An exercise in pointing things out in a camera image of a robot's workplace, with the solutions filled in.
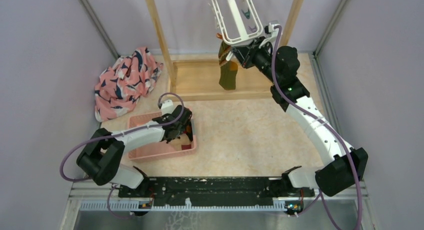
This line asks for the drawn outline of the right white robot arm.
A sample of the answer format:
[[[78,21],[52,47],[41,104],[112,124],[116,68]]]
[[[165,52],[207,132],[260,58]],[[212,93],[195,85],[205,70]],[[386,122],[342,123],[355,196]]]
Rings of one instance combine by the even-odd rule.
[[[243,68],[256,67],[271,82],[274,101],[302,128],[318,151],[323,166],[293,167],[282,174],[282,191],[296,195],[301,188],[314,188],[334,196],[355,186],[361,197],[360,181],[364,175],[368,154],[355,149],[330,125],[316,107],[309,91],[297,77],[300,68],[298,51],[282,46],[271,51],[272,45],[261,46],[261,40],[231,48],[231,53]]]

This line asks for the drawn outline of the green striped sock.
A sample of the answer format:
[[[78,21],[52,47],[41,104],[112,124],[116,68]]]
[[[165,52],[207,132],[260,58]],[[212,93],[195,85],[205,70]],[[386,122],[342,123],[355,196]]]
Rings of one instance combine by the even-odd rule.
[[[218,51],[218,63],[220,67],[220,78],[218,83],[227,91],[236,89],[236,76],[238,72],[237,63],[226,60],[227,55],[230,53],[230,49],[231,47],[222,41]]]

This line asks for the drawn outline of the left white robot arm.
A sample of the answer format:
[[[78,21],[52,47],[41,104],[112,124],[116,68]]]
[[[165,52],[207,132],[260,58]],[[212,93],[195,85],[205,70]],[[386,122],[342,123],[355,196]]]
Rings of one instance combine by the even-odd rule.
[[[122,164],[122,157],[140,147],[149,153],[163,153],[165,145],[188,134],[192,115],[189,108],[177,105],[171,113],[124,132],[101,128],[85,144],[76,164],[99,186],[119,184],[143,197],[150,190],[147,175],[135,166]]]

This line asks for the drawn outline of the wooden hanger stand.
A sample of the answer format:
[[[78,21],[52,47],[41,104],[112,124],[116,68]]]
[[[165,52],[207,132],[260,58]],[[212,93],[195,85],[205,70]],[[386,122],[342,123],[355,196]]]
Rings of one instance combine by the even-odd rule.
[[[264,30],[260,37],[253,39],[247,44],[229,45],[230,53],[227,55],[226,60],[237,63],[238,71],[236,75],[236,89],[227,91],[219,85],[220,66],[218,53],[215,58],[198,55],[191,59],[180,58],[178,60],[172,60],[155,0],[145,0],[145,3],[156,31],[165,66],[168,70],[168,87],[173,93],[178,94],[187,101],[272,97],[270,92],[272,82],[256,67],[242,68],[233,53],[231,53],[232,47],[248,45],[254,40],[263,40],[265,38]],[[302,3],[303,0],[293,0],[289,20],[282,27],[280,39],[272,43],[273,50],[277,50],[282,46],[288,46],[288,39]]]

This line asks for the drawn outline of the white plastic clip hanger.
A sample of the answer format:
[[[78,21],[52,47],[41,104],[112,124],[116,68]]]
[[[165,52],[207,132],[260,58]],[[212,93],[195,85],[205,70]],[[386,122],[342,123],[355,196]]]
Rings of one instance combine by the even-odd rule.
[[[264,27],[253,0],[209,0],[209,5],[226,44],[247,44],[263,34]]]

